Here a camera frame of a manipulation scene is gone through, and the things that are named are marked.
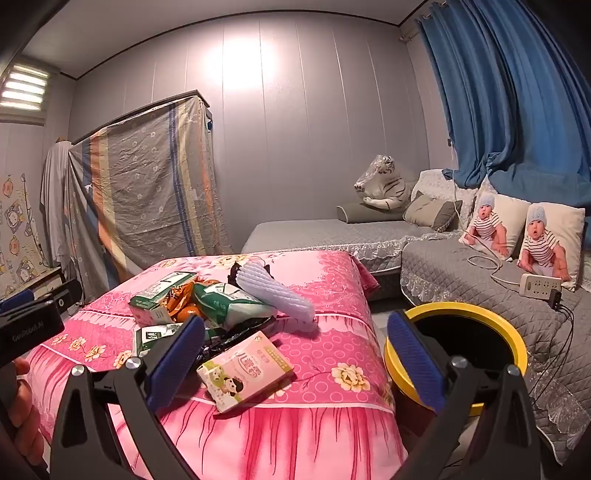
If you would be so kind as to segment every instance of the white power strip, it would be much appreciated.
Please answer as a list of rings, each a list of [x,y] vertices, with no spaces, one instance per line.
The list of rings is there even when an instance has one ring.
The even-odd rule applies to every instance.
[[[552,289],[561,291],[562,280],[543,275],[524,273],[519,283],[519,295],[529,299],[548,300]]]

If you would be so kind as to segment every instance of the metal screw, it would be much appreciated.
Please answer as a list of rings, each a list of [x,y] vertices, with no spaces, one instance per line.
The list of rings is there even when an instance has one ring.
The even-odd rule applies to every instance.
[[[468,360],[462,356],[455,356],[452,358],[452,365],[456,368],[466,368],[468,366]]]
[[[136,356],[133,356],[125,362],[125,367],[129,368],[130,370],[135,370],[136,368],[139,368],[141,364],[141,359]]]
[[[79,377],[84,373],[84,365],[76,365],[72,367],[72,375],[74,377]]]
[[[507,365],[507,373],[509,375],[514,375],[516,377],[519,376],[519,375],[521,375],[521,371],[515,365]]]

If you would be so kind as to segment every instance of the blue knit hat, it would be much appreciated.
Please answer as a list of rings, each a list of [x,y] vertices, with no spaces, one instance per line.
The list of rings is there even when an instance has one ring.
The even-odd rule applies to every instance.
[[[492,193],[484,192],[478,199],[478,208],[483,205],[490,205],[492,209],[495,208],[495,196]]]
[[[525,225],[527,226],[535,220],[539,220],[546,226],[546,212],[541,205],[532,205],[527,210],[527,223]]]

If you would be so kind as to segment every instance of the cardboard box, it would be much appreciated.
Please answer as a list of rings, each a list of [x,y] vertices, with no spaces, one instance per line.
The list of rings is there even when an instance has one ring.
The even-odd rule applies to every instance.
[[[144,327],[173,323],[168,310],[160,305],[160,302],[171,288],[178,287],[196,278],[197,274],[194,272],[173,272],[131,297],[129,309],[136,322]]]

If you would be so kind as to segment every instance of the finger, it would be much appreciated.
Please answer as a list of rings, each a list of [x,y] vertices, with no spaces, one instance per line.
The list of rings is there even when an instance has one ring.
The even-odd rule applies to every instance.
[[[43,435],[41,435],[41,432],[37,432],[33,444],[31,445],[31,449],[29,450],[29,454],[27,455],[27,460],[31,465],[39,465],[41,463],[43,460],[44,448],[45,443],[43,442]]]
[[[31,413],[33,406],[33,392],[26,380],[18,380],[17,397],[8,409],[8,417],[12,424],[19,428]]]
[[[18,429],[17,436],[14,438],[14,445],[21,455],[27,456],[33,445],[33,441],[39,432],[41,424],[41,414],[36,407],[31,409],[31,414]]]
[[[17,358],[14,360],[14,366],[17,369],[17,375],[26,375],[31,371],[31,364],[24,358]]]

